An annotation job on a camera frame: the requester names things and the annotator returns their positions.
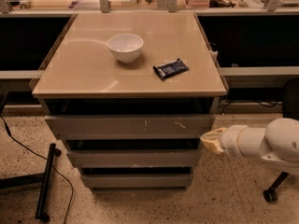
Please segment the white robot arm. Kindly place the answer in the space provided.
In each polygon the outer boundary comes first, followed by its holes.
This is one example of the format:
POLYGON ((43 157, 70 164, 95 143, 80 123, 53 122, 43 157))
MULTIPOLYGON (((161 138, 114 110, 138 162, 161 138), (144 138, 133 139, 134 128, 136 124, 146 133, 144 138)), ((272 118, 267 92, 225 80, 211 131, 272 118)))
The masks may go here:
POLYGON ((212 152, 236 158, 251 158, 277 170, 299 175, 299 121, 274 119, 265 128, 233 125, 201 135, 212 152))

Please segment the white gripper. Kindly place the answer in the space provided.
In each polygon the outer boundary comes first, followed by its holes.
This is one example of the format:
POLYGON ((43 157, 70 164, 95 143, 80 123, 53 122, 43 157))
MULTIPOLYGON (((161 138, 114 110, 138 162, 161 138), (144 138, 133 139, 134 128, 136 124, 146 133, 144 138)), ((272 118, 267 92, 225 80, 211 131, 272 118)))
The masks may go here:
POLYGON ((231 157, 242 157, 242 153, 238 146, 238 138, 246 125, 233 125, 227 129, 219 128, 200 136, 200 140, 204 147, 221 155, 223 152, 231 157))

